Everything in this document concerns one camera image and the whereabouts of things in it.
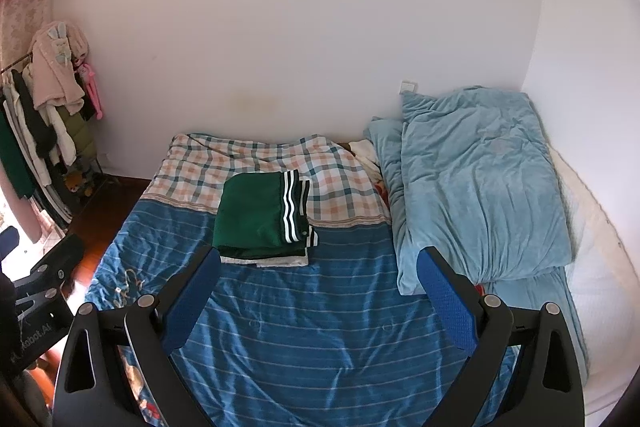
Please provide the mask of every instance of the metal screw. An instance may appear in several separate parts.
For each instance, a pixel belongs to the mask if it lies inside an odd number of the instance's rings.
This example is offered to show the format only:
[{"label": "metal screw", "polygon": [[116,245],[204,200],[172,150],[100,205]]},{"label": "metal screw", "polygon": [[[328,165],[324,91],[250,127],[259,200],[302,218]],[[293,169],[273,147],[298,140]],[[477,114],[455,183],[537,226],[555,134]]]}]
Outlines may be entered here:
[{"label": "metal screw", "polygon": [[558,315],[560,313],[560,307],[555,302],[548,302],[545,305],[546,311],[552,315]]},{"label": "metal screw", "polygon": [[502,304],[502,301],[497,295],[489,294],[484,297],[484,304],[489,306],[489,308],[497,308],[498,306],[500,306],[500,304]]},{"label": "metal screw", "polygon": [[156,298],[151,294],[143,295],[140,299],[138,299],[138,306],[141,308],[149,308],[156,301]]},{"label": "metal screw", "polygon": [[84,304],[80,305],[80,307],[78,308],[78,313],[81,315],[88,315],[89,313],[92,312],[93,309],[94,309],[94,305],[91,304],[91,302],[85,302]]}]

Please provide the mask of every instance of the clothing rack bar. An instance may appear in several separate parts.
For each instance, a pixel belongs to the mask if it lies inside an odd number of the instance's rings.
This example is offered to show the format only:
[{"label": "clothing rack bar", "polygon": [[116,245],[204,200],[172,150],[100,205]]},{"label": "clothing rack bar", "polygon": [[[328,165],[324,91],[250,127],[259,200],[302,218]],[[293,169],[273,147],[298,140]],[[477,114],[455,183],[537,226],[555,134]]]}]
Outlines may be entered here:
[{"label": "clothing rack bar", "polygon": [[11,68],[13,68],[16,64],[20,64],[20,62],[22,62],[25,58],[29,58],[31,57],[31,55],[33,55],[32,53],[27,53],[26,55],[24,55],[24,57],[20,57],[18,58],[18,60],[16,60],[15,62],[12,62],[11,64],[9,64],[7,67],[2,68],[2,70],[0,71],[0,74],[3,74],[5,71],[9,71]]}]

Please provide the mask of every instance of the wall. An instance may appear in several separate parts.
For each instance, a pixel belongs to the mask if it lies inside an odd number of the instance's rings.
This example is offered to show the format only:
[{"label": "wall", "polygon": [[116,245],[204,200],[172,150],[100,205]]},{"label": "wall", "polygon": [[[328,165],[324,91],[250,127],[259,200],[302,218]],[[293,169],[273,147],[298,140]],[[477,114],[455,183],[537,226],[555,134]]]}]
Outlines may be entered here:
[{"label": "wall", "polygon": [[522,89],[640,273],[640,0],[543,0]]},{"label": "wall", "polygon": [[360,137],[432,94],[520,89],[540,0],[54,0],[84,28],[111,171],[151,177],[171,137]]}]

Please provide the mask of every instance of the wooden floor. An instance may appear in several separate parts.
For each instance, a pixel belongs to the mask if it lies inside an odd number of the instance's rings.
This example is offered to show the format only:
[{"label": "wooden floor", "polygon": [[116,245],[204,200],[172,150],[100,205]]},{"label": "wooden floor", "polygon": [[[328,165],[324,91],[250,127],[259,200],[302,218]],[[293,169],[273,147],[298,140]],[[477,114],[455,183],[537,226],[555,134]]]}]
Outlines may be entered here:
[{"label": "wooden floor", "polygon": [[[84,302],[86,290],[105,250],[149,184],[149,180],[137,178],[119,178],[118,180],[120,183],[104,184],[82,214],[69,226],[68,233],[79,235],[84,242],[84,257],[71,275],[72,290],[67,299],[69,308],[74,313]],[[53,400],[55,378],[64,346],[65,339],[47,351],[44,358],[49,362],[48,367],[31,371],[48,404]]]}]

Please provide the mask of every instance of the plaid blanket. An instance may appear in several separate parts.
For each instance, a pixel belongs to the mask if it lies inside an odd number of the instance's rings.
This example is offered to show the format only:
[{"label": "plaid blanket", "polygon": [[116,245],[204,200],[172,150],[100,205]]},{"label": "plaid blanket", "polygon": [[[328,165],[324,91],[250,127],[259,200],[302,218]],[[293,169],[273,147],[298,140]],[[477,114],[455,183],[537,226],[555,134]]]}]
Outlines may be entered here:
[{"label": "plaid blanket", "polygon": [[225,181],[238,172],[298,169],[311,180],[309,222],[352,227],[389,222],[390,216],[360,163],[318,135],[270,145],[178,134],[143,199],[215,214]]}]

